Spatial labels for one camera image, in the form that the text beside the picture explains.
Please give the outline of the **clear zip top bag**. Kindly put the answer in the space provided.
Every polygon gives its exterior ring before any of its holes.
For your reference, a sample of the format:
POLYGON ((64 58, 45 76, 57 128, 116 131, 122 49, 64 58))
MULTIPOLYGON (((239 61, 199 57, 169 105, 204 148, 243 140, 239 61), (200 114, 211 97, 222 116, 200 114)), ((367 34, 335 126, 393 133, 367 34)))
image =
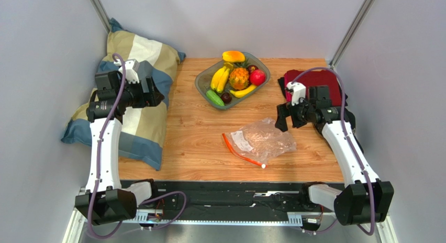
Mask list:
POLYGON ((268 161, 297 148, 294 137, 275 127, 275 120, 265 118, 222 134, 229 152, 263 169, 268 161))

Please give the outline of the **orange toy pineapple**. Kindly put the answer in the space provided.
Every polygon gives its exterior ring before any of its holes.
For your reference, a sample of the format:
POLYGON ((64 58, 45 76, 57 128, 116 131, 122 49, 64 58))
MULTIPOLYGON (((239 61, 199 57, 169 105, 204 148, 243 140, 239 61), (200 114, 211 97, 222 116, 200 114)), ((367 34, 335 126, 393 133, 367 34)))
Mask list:
POLYGON ((248 59, 234 64, 234 69, 229 75, 228 82, 235 90, 244 90, 249 85, 248 59))

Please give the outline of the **yellow banana bunch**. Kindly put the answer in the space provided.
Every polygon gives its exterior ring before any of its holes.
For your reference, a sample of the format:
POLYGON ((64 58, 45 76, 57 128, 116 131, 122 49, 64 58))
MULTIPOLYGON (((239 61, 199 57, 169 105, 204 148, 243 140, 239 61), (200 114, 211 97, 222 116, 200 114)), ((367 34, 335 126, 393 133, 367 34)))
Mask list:
POLYGON ((232 63, 225 62, 224 66, 217 70, 211 80, 210 87, 217 93, 222 93, 227 83, 229 73, 234 68, 232 63))

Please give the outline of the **yellow orange mango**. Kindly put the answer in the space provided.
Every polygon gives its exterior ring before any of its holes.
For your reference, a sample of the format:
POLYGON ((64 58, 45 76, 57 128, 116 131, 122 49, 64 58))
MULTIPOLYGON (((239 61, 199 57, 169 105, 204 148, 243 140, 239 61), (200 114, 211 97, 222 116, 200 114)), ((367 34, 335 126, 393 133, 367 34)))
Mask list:
POLYGON ((222 53, 222 59, 229 63, 245 62, 246 57, 244 53, 236 50, 225 51, 222 53))

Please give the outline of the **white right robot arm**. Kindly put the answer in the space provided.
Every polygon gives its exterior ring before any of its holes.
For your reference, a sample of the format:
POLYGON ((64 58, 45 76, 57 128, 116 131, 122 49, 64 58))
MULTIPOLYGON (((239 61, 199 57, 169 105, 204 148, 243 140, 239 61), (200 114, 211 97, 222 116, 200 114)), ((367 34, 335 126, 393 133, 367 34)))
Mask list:
POLYGON ((301 190, 304 205, 321 205, 333 211, 341 225, 384 222, 394 188, 389 181, 380 180, 365 159, 345 106, 333 106, 327 86, 306 88, 301 83, 290 82, 285 90, 292 98, 277 106, 275 127, 287 131, 288 117, 294 128, 313 124, 334 153, 344 179, 343 190, 322 182, 304 184, 301 190))

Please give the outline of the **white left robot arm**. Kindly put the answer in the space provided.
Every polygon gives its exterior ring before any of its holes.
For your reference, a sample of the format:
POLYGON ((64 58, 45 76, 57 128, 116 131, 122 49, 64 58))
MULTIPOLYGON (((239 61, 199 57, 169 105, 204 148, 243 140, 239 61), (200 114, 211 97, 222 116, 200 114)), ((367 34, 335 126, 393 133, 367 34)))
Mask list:
POLYGON ((97 89, 86 110, 92 138, 90 175, 85 194, 75 208, 94 226, 133 219, 137 208, 152 196, 152 180, 122 188, 118 146, 128 107, 156 107, 164 100, 151 75, 124 76, 119 71, 95 75, 97 89))

